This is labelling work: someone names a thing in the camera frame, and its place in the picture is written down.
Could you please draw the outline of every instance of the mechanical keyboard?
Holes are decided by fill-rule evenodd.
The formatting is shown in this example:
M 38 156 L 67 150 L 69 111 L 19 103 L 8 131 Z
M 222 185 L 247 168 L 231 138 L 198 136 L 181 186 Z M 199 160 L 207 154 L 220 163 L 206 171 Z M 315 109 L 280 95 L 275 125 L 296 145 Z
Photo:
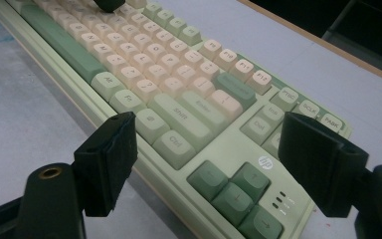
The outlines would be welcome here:
M 285 112 L 348 124 L 169 6 L 0 0 L 0 21 L 95 125 L 136 114 L 134 170 L 201 238 L 297 238 L 313 202 L 281 165 Z

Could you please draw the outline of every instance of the green keycap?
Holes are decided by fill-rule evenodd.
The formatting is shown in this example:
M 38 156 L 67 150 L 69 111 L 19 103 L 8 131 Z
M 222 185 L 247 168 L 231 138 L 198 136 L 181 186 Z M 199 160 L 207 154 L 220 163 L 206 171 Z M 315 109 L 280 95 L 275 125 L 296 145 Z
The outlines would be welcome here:
M 148 3 L 147 6 L 145 6 L 144 10 L 142 11 L 142 14 L 146 17 L 148 17 L 151 20 L 154 20 L 154 17 L 157 15 L 158 12 L 162 10 L 162 6 L 160 3 Z
M 201 164 L 187 180 L 208 201 L 228 183 L 225 173 L 211 161 Z
M 227 72 L 217 76 L 213 84 L 217 90 L 225 91 L 241 103 L 244 110 L 249 108 L 257 100 L 256 93 L 253 89 Z
M 105 72 L 105 67 L 86 48 L 36 5 L 25 5 L 21 16 L 51 45 L 58 54 L 87 82 Z
M 178 38 L 191 47 L 203 41 L 201 39 L 200 30 L 193 26 L 188 26 L 184 28 L 179 34 Z
M 241 132 L 258 145 L 261 145 L 273 130 L 267 121 L 258 116 L 254 116 L 241 127 Z
M 299 94 L 289 87 L 282 88 L 273 98 L 272 103 L 288 112 L 296 105 Z
M 262 148 L 275 158 L 279 158 L 278 150 L 281 141 L 282 125 L 277 127 L 269 138 L 263 143 Z
M 176 170 L 181 169 L 196 153 L 191 144 L 175 130 L 166 132 L 153 147 Z
M 145 109 L 145 103 L 130 90 L 121 90 L 115 93 L 109 104 L 118 113 L 134 112 L 137 114 Z
M 212 204 L 232 225 L 238 226 L 249 212 L 253 200 L 243 189 L 229 182 Z
M 219 134 L 228 125 L 226 117 L 195 92 L 183 93 L 178 102 L 211 128 L 215 135 Z
M 170 20 L 173 18 L 173 12 L 167 9 L 159 11 L 156 16 L 154 16 L 154 22 L 159 24 L 160 27 L 166 27 Z
M 152 109 L 144 109 L 137 113 L 135 127 L 149 144 L 153 144 L 160 136 L 170 130 L 165 120 Z
M 95 75 L 92 79 L 92 87 L 107 102 L 110 101 L 113 94 L 126 89 L 126 86 L 110 72 L 102 72 Z
M 256 205 L 238 229 L 250 239 L 277 239 L 282 225 L 266 209 Z
M 269 186 L 269 179 L 249 163 L 245 163 L 231 180 L 257 202 Z
M 155 96 L 148 107 L 160 115 L 172 129 L 183 135 L 197 151 L 214 137 L 208 127 L 166 94 Z
M 187 26 L 187 23 L 184 19 L 175 17 L 169 21 L 166 25 L 166 31 L 172 33 L 175 37 L 179 36 L 179 33 Z

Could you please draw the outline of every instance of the white desk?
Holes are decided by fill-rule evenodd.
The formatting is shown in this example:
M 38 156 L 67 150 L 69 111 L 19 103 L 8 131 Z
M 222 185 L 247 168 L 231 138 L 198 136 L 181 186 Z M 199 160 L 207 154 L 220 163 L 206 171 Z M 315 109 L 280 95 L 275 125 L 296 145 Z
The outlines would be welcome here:
M 368 168 L 382 164 L 382 73 L 373 74 L 363 63 L 354 64 L 235 0 L 159 2 L 204 36 L 347 120 L 350 140 L 370 153 Z M 74 150 L 93 130 L 0 26 L 0 205 L 23 194 L 25 179 L 36 168 L 72 162 Z M 314 210 L 301 238 L 355 238 L 355 215 L 352 210 L 349 219 L 329 219 Z M 86 226 L 89 238 L 192 237 L 135 174 L 109 218 L 86 219 Z

